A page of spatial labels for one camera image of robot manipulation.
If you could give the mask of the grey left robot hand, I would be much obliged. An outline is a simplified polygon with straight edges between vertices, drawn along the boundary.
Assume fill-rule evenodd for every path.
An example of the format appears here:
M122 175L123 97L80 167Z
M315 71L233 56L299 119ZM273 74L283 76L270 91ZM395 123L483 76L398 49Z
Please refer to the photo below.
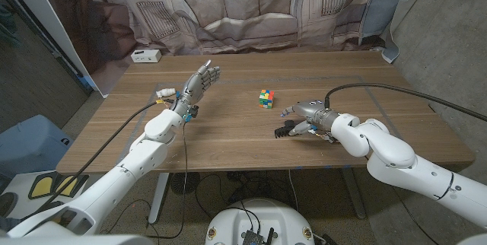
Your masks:
M220 68L218 66L211 67L210 64L211 61L208 60L189 77L183 86L182 93L171 105L171 110L180 116L184 116L202 99L203 93L220 78Z

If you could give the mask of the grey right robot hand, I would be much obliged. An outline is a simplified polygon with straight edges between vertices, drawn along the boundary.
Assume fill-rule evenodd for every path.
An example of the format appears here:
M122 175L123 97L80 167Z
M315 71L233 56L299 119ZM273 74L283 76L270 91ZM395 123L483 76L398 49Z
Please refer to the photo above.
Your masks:
M298 116L305 118L303 122L298 123L288 134L301 135L312 129L312 126L316 126L319 130L330 132L332 124L338 118L339 114L325 108L324 103L321 100L306 100L298 102L290 107L285 108L281 116L287 116L290 113L296 113Z

